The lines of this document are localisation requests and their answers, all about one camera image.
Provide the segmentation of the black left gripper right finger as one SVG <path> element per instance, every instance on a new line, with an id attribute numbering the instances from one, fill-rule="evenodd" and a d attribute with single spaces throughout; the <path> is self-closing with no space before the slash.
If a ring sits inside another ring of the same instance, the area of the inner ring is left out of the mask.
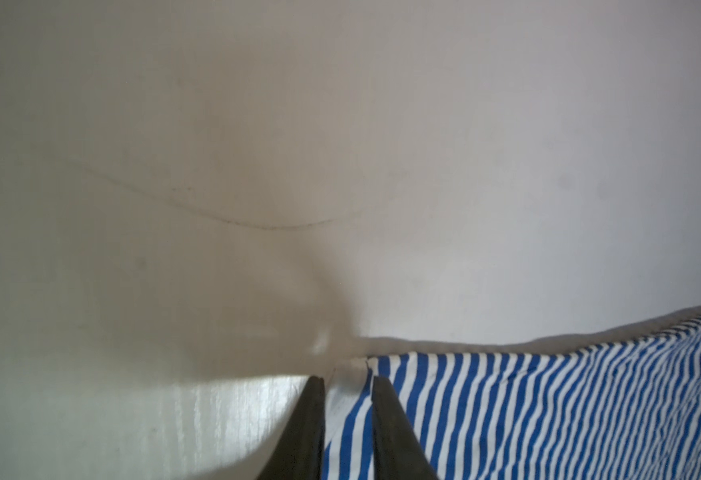
<path id="1" fill-rule="evenodd" d="M 437 473 L 425 457 L 387 378 L 374 378 L 371 398 L 374 478 L 436 480 Z"/>

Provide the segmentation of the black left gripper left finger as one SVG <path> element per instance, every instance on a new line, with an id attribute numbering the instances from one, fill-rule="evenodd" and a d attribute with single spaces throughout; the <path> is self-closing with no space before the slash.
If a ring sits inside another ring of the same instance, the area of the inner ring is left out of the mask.
<path id="1" fill-rule="evenodd" d="M 326 438 L 326 382 L 310 376 L 258 479 L 318 480 Z"/>

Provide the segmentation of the blue white striped tank top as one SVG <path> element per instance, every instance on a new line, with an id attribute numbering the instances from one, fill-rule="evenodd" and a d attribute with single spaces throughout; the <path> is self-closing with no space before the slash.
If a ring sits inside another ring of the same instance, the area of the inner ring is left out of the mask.
<path id="1" fill-rule="evenodd" d="M 564 354 L 354 360 L 330 387 L 324 478 L 372 478 L 376 377 L 442 479 L 701 479 L 701 312 Z"/>

